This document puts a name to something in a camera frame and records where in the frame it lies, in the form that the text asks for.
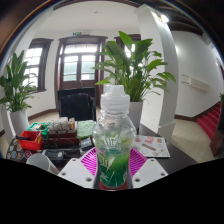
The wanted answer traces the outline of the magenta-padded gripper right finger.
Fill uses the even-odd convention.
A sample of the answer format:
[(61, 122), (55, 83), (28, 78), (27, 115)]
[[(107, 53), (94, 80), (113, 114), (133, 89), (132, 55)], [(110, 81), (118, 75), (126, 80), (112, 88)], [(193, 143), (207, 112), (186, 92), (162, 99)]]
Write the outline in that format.
[(168, 175), (155, 158), (147, 159), (135, 148), (130, 152), (129, 173), (133, 188), (143, 187)]

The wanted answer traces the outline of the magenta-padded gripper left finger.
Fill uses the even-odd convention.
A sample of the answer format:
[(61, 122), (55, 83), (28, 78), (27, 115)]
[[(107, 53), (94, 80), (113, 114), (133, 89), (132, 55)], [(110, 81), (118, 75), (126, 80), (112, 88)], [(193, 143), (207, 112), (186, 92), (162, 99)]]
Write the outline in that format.
[(92, 189), (97, 175), (97, 157), (94, 148), (80, 158), (71, 158), (58, 176), (84, 188)]

